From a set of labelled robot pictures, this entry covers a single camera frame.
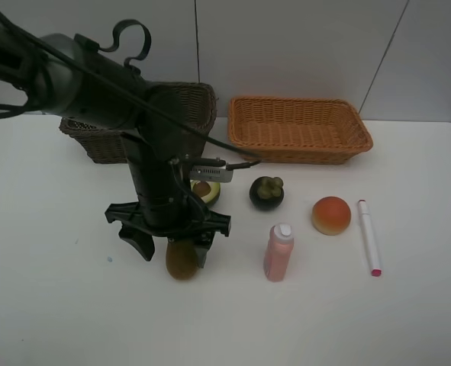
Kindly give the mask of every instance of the black cable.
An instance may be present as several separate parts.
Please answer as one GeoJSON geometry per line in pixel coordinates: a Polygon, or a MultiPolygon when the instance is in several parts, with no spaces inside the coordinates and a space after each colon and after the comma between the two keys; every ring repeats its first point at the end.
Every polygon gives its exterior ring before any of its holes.
{"type": "Polygon", "coordinates": [[[233,151],[234,153],[244,154],[247,156],[252,156],[255,158],[258,158],[258,155],[253,152],[248,152],[246,150],[240,149],[238,147],[229,145],[227,143],[222,143],[221,141],[218,141],[212,137],[206,136],[202,133],[199,133],[194,128],[183,124],[182,122],[179,122],[171,115],[167,114],[166,112],[161,111],[159,108],[154,107],[152,104],[147,103],[146,101],[140,100],[138,97],[132,95],[127,90],[121,88],[120,86],[114,84],[113,82],[110,82],[109,80],[105,79],[104,77],[92,72],[91,70],[87,70],[84,66],[80,65],[78,62],[74,61],[73,59],[69,58],[65,54],[61,53],[59,50],[54,49],[52,46],[46,44],[42,40],[39,40],[32,34],[28,33],[27,31],[20,29],[20,31],[29,39],[29,41],[33,42],[34,44],[38,45],[42,50],[46,51],[47,53],[51,54],[52,56],[60,59],[61,61],[65,62],[69,66],[73,67],[74,69],[86,74],[90,75],[92,78],[98,80],[99,82],[113,88],[116,92],[120,93],[120,95],[124,96],[127,100],[131,101],[135,105],[144,108],[147,111],[150,111],[154,114],[157,114],[158,116],[162,117],[166,122],[174,124],[175,126],[199,137],[202,140],[205,140],[209,143],[212,143],[216,146],[219,146],[223,149],[233,151]]]}
{"type": "Polygon", "coordinates": [[[0,23],[2,23],[10,31],[18,32],[19,34],[24,36],[25,39],[28,40],[30,43],[32,43],[35,46],[38,46],[39,48],[41,48],[42,50],[46,51],[50,55],[56,57],[57,59],[60,59],[65,64],[73,67],[74,69],[82,72],[83,74],[90,75],[92,78],[98,80],[102,84],[113,88],[116,92],[118,92],[120,95],[124,96],[127,100],[131,101],[135,105],[137,105],[137,106],[139,106],[141,108],[144,108],[145,110],[150,111],[150,112],[152,112],[154,114],[157,114],[158,116],[160,116],[164,120],[166,120],[168,123],[174,124],[175,126],[177,126],[177,127],[181,128],[181,129],[183,129],[183,130],[185,130],[185,131],[187,131],[187,132],[199,137],[200,139],[202,139],[204,141],[207,141],[209,143],[212,143],[212,144],[214,144],[216,146],[219,146],[219,147],[221,147],[223,149],[227,149],[227,150],[233,151],[235,153],[244,154],[244,155],[248,155],[248,156],[252,156],[252,157],[258,158],[258,155],[253,153],[253,152],[248,152],[246,150],[243,150],[243,149],[240,149],[238,147],[229,145],[227,143],[222,143],[221,141],[218,141],[218,140],[213,139],[213,138],[211,138],[209,136],[206,136],[206,135],[204,135],[202,133],[199,133],[198,131],[196,131],[192,127],[190,127],[190,126],[188,126],[186,124],[183,124],[182,122],[179,122],[178,120],[176,120],[171,115],[167,114],[166,112],[161,111],[159,108],[154,107],[152,104],[147,103],[146,101],[140,100],[138,97],[134,96],[133,94],[131,94],[127,90],[121,88],[119,85],[116,85],[113,82],[105,79],[104,77],[92,72],[91,70],[88,70],[83,65],[79,64],[78,62],[76,62],[74,59],[71,59],[70,57],[66,56],[64,53],[60,52],[59,50],[56,50],[51,45],[49,45],[49,44],[43,42],[42,40],[38,39],[37,37],[35,37],[33,34],[30,34],[27,31],[17,27],[15,24],[11,23],[1,12],[0,12],[0,23]]]}
{"type": "Polygon", "coordinates": [[[29,50],[29,53],[32,55],[32,60],[34,61],[33,71],[32,71],[32,81],[29,84],[27,90],[24,90],[27,94],[27,101],[24,105],[13,105],[13,104],[0,104],[0,119],[16,117],[20,114],[23,114],[28,111],[38,111],[40,110],[52,97],[54,94],[52,79],[50,78],[49,72],[45,69],[42,63],[42,57],[44,56],[40,53],[32,44],[30,44],[22,34],[18,31],[18,27],[16,27],[13,23],[11,23],[1,12],[0,12],[0,23],[9,31],[13,37],[15,37],[20,43],[25,44],[26,48],[29,50]],[[38,99],[42,100],[41,103],[35,104],[37,96],[35,91],[37,90],[34,87],[35,79],[38,75],[38,72],[41,72],[43,82],[45,84],[45,98],[41,98],[39,95],[38,99]]]}
{"type": "Polygon", "coordinates": [[[246,168],[250,168],[251,166],[257,165],[260,162],[261,162],[260,160],[256,160],[255,162],[241,162],[239,164],[227,164],[225,169],[226,170],[246,169],[246,168]]]}

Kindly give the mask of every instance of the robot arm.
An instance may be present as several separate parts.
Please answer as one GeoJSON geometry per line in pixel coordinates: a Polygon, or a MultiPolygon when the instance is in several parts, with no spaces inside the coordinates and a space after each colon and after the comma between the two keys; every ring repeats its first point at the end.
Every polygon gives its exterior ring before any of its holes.
{"type": "MultiPolygon", "coordinates": [[[[132,59],[143,59],[149,48],[150,33],[137,21],[117,24],[114,45],[105,49],[78,34],[74,40],[62,34],[38,39],[0,13],[0,80],[27,92],[24,106],[0,104],[0,110],[6,110],[0,118],[40,110],[122,131],[138,201],[110,205],[105,212],[108,222],[121,221],[119,236],[147,261],[154,253],[153,236],[191,239],[198,267],[203,268],[214,234],[228,236],[230,217],[210,211],[192,193],[189,172],[200,178],[201,171],[194,165],[213,166],[214,180],[230,181],[234,169],[257,162],[222,169],[226,164],[222,160],[183,155],[181,129],[200,135],[181,122],[185,106],[169,87],[142,79],[140,70],[130,64],[132,59]],[[115,51],[120,32],[135,24],[146,34],[139,56],[127,58],[120,66],[99,53],[115,51]]],[[[201,138],[251,155],[207,136],[201,138]]]]}

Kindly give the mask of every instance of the kiwi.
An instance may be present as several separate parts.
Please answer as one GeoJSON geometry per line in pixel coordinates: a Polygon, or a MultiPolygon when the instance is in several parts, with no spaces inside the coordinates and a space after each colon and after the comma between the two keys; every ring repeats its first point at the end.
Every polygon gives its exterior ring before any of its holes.
{"type": "Polygon", "coordinates": [[[192,191],[211,207],[218,201],[221,187],[216,181],[192,181],[192,191]]]}
{"type": "Polygon", "coordinates": [[[260,177],[250,186],[249,197],[253,205],[263,211],[274,210],[285,197],[280,177],[260,177]]]}
{"type": "Polygon", "coordinates": [[[193,241],[168,242],[166,268],[175,280],[189,280],[194,277],[198,271],[198,256],[193,241]]]}

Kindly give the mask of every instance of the bottle cap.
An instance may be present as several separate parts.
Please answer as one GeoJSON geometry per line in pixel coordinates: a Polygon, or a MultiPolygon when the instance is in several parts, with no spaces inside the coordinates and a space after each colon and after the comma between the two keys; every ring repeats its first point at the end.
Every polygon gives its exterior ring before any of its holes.
{"type": "Polygon", "coordinates": [[[287,223],[279,223],[278,225],[274,226],[274,234],[280,240],[289,240],[293,237],[292,227],[287,223]]]}

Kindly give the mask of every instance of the pink bottle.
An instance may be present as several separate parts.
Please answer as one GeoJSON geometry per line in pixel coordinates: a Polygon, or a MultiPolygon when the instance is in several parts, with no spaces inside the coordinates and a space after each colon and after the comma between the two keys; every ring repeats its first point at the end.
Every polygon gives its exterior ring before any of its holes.
{"type": "Polygon", "coordinates": [[[289,257],[294,245],[292,227],[279,223],[269,231],[269,242],[264,257],[264,273],[268,280],[277,282],[285,278],[289,257]]]}

